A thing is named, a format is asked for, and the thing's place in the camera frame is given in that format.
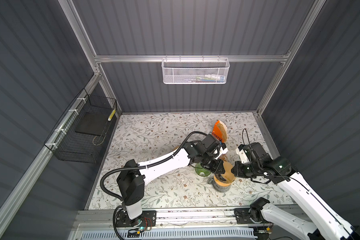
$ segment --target striped wall panel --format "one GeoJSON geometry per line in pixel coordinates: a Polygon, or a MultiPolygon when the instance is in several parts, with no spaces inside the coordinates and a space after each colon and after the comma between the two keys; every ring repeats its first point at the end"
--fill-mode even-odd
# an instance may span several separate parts
{"type": "Polygon", "coordinates": [[[164,84],[161,63],[102,63],[123,112],[255,111],[280,63],[231,63],[226,84],[164,84]]]}
{"type": "Polygon", "coordinates": [[[312,0],[74,0],[97,55],[285,54],[312,0]]]}
{"type": "Polygon", "coordinates": [[[360,1],[327,0],[263,118],[280,154],[360,225],[360,1]]]}
{"type": "MultiPolygon", "coordinates": [[[[0,0],[0,207],[92,75],[57,1],[0,0]]],[[[2,239],[65,238],[98,167],[52,159],[2,239]]]]}

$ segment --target floral pattern surface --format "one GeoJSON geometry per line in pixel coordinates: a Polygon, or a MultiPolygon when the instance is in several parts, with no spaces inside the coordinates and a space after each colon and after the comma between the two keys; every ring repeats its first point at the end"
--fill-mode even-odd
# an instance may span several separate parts
{"type": "MultiPolygon", "coordinates": [[[[124,166],[135,159],[142,162],[173,151],[192,131],[211,133],[217,120],[228,127],[227,161],[239,161],[235,149],[242,144],[242,130],[247,128],[251,142],[259,142],[269,153],[252,113],[192,113],[192,114],[135,114],[121,115],[101,174],[124,166]]],[[[202,139],[194,134],[191,140],[202,139]]],[[[244,132],[244,141],[248,144],[244,132]]],[[[217,192],[195,169],[187,166],[176,169],[150,182],[142,199],[143,208],[217,207],[250,205],[259,197],[274,204],[292,204],[291,197],[278,186],[259,184],[237,178],[226,193],[217,192]]],[[[117,174],[105,181],[107,189],[120,194],[117,174]]],[[[97,183],[89,209],[114,209],[120,201],[105,194],[97,183]]]]}

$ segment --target green ribbed bowl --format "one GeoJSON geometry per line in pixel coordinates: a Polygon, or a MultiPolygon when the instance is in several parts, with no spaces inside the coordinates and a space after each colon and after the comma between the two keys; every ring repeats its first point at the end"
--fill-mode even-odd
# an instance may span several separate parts
{"type": "Polygon", "coordinates": [[[196,164],[197,168],[195,168],[195,171],[197,173],[197,175],[201,176],[201,177],[207,177],[211,174],[210,171],[206,170],[205,168],[203,168],[200,163],[196,164]]]}

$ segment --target dark gray panel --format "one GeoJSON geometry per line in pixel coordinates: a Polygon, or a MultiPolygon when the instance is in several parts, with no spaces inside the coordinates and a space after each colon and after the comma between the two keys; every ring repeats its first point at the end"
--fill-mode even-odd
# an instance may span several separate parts
{"type": "MultiPolygon", "coordinates": [[[[57,1],[0,1],[0,207],[92,74],[57,1]]],[[[66,238],[98,167],[52,160],[3,239],[66,238]]]]}
{"type": "Polygon", "coordinates": [[[360,225],[360,1],[327,0],[263,118],[280,154],[360,225]]]}
{"type": "Polygon", "coordinates": [[[285,54],[312,2],[74,0],[98,55],[285,54]]]}
{"type": "Polygon", "coordinates": [[[164,84],[160,63],[102,63],[124,112],[256,110],[279,63],[231,63],[226,84],[164,84]]]}

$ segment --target black wire basket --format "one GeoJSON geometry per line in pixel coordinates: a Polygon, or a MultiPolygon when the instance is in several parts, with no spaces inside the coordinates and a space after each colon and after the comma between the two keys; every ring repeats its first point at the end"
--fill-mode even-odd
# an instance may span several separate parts
{"type": "Polygon", "coordinates": [[[112,134],[112,131],[109,131],[110,127],[114,126],[117,120],[116,107],[114,98],[86,94],[76,109],[68,110],[71,115],[63,127],[56,129],[65,116],[65,114],[62,115],[44,145],[59,160],[88,163],[101,161],[112,134]],[[105,119],[100,126],[97,126],[99,133],[96,135],[78,131],[81,121],[88,115],[100,116],[101,119],[105,119]],[[55,131],[58,131],[55,141],[47,142],[55,131]]]}

